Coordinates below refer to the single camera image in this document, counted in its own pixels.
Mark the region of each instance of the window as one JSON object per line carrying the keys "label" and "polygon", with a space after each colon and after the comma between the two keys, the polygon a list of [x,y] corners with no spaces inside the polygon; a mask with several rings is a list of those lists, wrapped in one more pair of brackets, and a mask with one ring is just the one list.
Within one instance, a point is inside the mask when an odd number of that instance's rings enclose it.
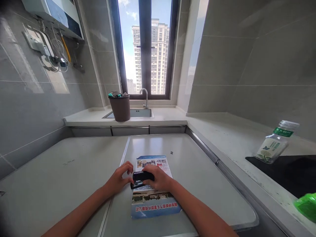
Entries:
{"label": "window", "polygon": [[[122,92],[130,99],[145,99],[141,88],[147,89],[149,99],[170,99],[178,3],[110,0]],[[157,87],[153,80],[161,76],[166,82]]]}

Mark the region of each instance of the green label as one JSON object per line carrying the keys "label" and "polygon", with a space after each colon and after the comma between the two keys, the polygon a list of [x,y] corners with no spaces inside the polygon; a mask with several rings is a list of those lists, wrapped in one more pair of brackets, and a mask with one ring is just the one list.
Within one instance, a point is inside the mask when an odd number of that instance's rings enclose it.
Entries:
{"label": "green label", "polygon": [[283,130],[281,128],[275,128],[275,130],[273,131],[273,133],[284,136],[284,137],[290,137],[294,132],[292,131],[287,131],[287,130]]}

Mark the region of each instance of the faucet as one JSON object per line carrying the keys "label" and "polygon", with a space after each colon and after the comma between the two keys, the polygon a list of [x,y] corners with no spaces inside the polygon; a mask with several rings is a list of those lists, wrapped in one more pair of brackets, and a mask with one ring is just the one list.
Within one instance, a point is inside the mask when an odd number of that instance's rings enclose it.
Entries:
{"label": "faucet", "polygon": [[145,107],[145,109],[148,109],[148,92],[145,88],[141,88],[141,90],[139,91],[139,94],[141,94],[142,91],[146,92],[146,104],[144,104],[143,107]]}

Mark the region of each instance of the bottle label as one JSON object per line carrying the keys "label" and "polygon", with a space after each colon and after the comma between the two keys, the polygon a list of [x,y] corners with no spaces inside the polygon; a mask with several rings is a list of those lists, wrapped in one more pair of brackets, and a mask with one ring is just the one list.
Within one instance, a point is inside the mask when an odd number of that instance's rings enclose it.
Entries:
{"label": "bottle label", "polygon": [[282,149],[282,143],[273,138],[266,138],[257,151],[257,157],[268,162],[278,151]]}
{"label": "bottle label", "polygon": [[277,134],[277,135],[281,135],[284,137],[290,137],[294,132],[292,131],[287,131],[287,130],[283,130],[281,128],[275,128],[275,130],[273,131],[273,133]]}

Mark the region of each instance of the flyer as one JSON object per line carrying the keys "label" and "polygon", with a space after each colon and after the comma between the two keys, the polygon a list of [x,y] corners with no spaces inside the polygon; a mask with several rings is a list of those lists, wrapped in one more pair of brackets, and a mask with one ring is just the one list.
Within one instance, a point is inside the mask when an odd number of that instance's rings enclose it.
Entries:
{"label": "flyer", "polygon": [[[155,165],[172,177],[165,155],[140,156],[136,160],[135,171],[141,171],[146,165]],[[149,185],[134,189],[132,198],[132,218],[150,218],[176,214],[181,206],[171,193],[154,190]]]}

